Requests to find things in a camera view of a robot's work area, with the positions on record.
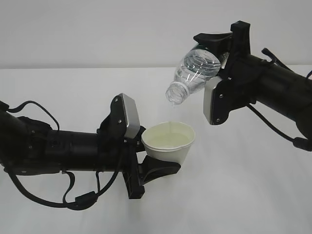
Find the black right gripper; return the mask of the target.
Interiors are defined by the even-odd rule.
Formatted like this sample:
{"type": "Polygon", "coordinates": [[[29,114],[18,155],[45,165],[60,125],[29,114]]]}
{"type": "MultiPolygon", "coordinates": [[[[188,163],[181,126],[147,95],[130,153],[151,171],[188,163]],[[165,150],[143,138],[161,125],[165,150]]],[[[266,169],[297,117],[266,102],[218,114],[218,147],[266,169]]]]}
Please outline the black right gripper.
{"type": "Polygon", "coordinates": [[[219,71],[221,78],[228,78],[233,65],[238,59],[249,55],[250,49],[250,24],[237,21],[231,25],[231,32],[222,34],[200,33],[193,39],[208,49],[216,57],[229,54],[224,69],[219,71]]]}

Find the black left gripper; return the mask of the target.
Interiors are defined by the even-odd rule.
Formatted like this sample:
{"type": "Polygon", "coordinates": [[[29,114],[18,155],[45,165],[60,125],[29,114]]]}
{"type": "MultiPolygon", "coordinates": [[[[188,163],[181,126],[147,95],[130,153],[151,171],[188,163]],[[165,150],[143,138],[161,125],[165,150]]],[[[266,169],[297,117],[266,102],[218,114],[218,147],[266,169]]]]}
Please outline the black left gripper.
{"type": "Polygon", "coordinates": [[[141,126],[133,139],[122,144],[121,168],[129,199],[141,199],[145,193],[144,185],[155,179],[176,174],[181,165],[177,162],[163,161],[146,156],[139,164],[137,153],[144,152],[142,134],[146,128],[141,126]]]}

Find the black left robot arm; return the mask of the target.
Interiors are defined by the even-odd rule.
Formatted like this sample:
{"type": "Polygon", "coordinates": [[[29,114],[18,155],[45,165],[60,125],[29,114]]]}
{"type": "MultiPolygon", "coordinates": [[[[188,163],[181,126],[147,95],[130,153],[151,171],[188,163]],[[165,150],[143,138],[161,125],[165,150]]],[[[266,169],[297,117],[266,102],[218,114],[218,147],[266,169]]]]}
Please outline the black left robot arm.
{"type": "Polygon", "coordinates": [[[130,199],[140,199],[144,185],[154,179],[175,174],[180,164],[146,156],[142,163],[137,153],[144,152],[142,134],[134,100],[117,95],[111,102],[110,113],[95,133],[62,131],[42,121],[16,117],[25,107],[10,108],[0,104],[0,163],[16,188],[30,200],[53,208],[82,210],[95,204],[122,174],[130,199]],[[105,186],[61,203],[50,202],[28,192],[19,176],[63,173],[69,176],[69,188],[75,183],[75,171],[96,174],[112,172],[105,186]]]}

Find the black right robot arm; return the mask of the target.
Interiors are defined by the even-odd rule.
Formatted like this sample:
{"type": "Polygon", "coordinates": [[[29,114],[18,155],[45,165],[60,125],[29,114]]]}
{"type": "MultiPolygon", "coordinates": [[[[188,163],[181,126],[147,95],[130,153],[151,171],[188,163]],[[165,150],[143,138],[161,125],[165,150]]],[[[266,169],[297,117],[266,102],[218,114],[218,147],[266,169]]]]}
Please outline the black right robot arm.
{"type": "Polygon", "coordinates": [[[215,56],[228,53],[225,66],[206,82],[203,111],[211,125],[224,123],[233,110],[253,109],[260,102],[294,121],[301,137],[289,138],[297,148],[312,148],[312,81],[284,65],[270,50],[268,59],[251,54],[250,24],[237,21],[223,34],[200,33],[194,40],[215,56]]]}

